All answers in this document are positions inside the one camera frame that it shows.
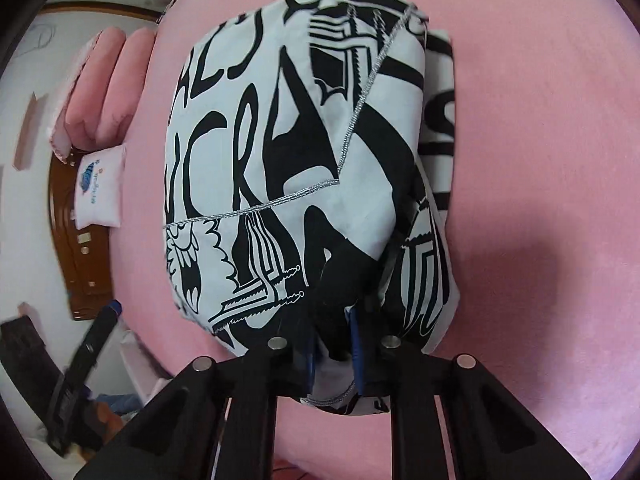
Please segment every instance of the pink surface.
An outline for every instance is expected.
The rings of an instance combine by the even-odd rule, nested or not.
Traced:
[[[71,143],[86,152],[97,149],[95,131],[100,121],[102,104],[126,39],[125,33],[117,27],[102,31],[69,99],[65,128]]]
[[[114,286],[173,372],[222,352],[180,318],[164,275],[175,83],[205,32],[271,1],[178,0],[127,135]],[[413,1],[450,32],[456,59],[447,233],[462,301],[440,352],[476,354],[608,480],[640,438],[640,38],[614,0]],[[388,479],[388,428],[285,400],[276,450],[320,478]]]
[[[143,27],[131,34],[122,47],[95,132],[99,150],[120,144],[124,139],[145,87],[146,69],[155,42],[156,33]]]

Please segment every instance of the folded garment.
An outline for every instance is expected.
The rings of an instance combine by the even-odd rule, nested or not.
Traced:
[[[278,0],[207,34],[166,136],[181,312],[238,355],[296,338],[309,316],[322,359],[304,401],[388,411],[355,391],[346,313],[373,293],[392,332],[425,352],[451,322],[459,293],[438,209],[452,85],[446,35],[404,0]]]

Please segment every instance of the metal rivet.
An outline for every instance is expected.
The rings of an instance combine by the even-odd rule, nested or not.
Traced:
[[[389,349],[398,348],[402,344],[402,341],[400,341],[400,338],[394,335],[385,335],[380,340],[380,342],[382,343],[383,347],[389,348]]]
[[[200,357],[196,357],[193,360],[193,363],[191,363],[191,366],[193,366],[193,369],[196,370],[197,372],[203,372],[205,370],[209,370],[212,364],[213,364],[213,361],[211,360],[211,357],[207,357],[206,355],[201,355]]]
[[[467,370],[471,370],[477,363],[476,358],[469,354],[460,354],[456,358],[456,362],[460,368],[466,368]]]
[[[267,345],[271,350],[282,350],[287,347],[287,340],[283,337],[276,336],[269,339]]]

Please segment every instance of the pink bed sheet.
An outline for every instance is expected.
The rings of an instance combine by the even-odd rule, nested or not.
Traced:
[[[179,316],[164,273],[175,82],[205,32],[270,1],[178,0],[127,135],[114,288],[172,372],[225,356]],[[640,438],[640,38],[614,0],[413,1],[450,32],[455,55],[447,235],[462,301],[439,351],[477,355],[594,480],[608,480]],[[383,480],[388,429],[385,415],[283,400],[276,450],[320,478]]]

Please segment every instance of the white pillow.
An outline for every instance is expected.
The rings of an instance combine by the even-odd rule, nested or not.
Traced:
[[[120,227],[124,144],[85,155],[78,168],[74,208],[76,229],[98,224]]]

